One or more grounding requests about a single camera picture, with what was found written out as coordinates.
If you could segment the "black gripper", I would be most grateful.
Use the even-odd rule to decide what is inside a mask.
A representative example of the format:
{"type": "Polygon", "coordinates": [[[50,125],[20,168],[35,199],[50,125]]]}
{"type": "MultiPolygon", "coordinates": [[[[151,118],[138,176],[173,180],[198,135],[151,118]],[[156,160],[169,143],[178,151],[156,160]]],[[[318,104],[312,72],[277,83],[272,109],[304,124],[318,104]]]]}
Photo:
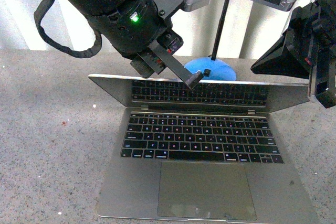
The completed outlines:
{"type": "Polygon", "coordinates": [[[149,45],[149,49],[138,53],[130,64],[143,78],[149,78],[154,73],[160,74],[168,67],[187,87],[193,89],[204,76],[200,70],[191,73],[172,56],[182,46],[180,35],[173,30],[165,31],[149,45]]]}

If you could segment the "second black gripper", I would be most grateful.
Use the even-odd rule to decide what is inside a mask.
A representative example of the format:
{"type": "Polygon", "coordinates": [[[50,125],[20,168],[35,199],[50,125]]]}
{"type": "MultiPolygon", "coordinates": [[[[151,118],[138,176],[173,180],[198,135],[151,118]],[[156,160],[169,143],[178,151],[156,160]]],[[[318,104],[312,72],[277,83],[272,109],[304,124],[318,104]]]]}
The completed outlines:
{"type": "Polygon", "coordinates": [[[309,79],[308,98],[335,106],[335,24],[317,1],[297,7],[289,26],[252,66],[254,74],[309,79]]]}

